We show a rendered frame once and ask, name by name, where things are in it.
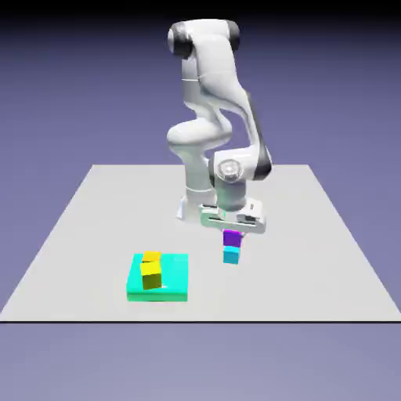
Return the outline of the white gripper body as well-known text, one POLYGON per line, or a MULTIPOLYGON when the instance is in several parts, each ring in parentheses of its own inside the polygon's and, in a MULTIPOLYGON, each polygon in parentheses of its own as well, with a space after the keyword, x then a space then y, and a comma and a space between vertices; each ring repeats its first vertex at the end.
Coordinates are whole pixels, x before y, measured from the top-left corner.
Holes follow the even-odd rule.
POLYGON ((200 206, 200 223, 205 227, 241 233, 263 234, 266 216, 262 203, 246 203, 239 211, 224 211, 217 206, 200 206))

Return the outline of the small purple cube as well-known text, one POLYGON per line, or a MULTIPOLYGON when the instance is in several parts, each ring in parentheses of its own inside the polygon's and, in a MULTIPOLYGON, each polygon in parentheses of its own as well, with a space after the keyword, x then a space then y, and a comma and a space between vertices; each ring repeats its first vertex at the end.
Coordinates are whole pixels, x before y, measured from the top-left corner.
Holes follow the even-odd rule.
POLYGON ((224 247, 241 247, 243 234, 242 232, 230 229, 223 230, 223 246, 224 247))

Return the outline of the small cyan cube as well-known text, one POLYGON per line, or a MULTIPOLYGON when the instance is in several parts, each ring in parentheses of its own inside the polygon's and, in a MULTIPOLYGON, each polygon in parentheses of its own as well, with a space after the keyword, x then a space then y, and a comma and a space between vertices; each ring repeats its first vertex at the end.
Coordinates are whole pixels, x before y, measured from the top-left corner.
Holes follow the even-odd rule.
POLYGON ((240 260, 240 248, 234 246, 223 247, 223 262, 226 264, 237 265, 240 260))

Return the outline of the small yellow cube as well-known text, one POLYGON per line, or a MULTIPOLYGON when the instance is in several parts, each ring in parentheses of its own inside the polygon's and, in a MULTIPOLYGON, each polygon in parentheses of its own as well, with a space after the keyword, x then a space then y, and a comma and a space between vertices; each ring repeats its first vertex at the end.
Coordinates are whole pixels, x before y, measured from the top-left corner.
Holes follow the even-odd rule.
POLYGON ((142 262, 140 272, 144 290, 162 287, 161 264, 159 261, 142 262))

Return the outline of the large turquoise box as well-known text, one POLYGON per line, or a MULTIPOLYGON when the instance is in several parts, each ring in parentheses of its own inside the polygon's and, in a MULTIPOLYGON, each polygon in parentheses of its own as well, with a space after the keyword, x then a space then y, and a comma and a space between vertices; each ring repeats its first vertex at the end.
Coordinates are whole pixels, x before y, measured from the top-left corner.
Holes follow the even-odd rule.
POLYGON ((126 293, 135 302, 186 302, 188 291, 188 254, 162 253, 162 287, 144 290, 140 272, 143 254, 134 254, 129 271, 126 293))

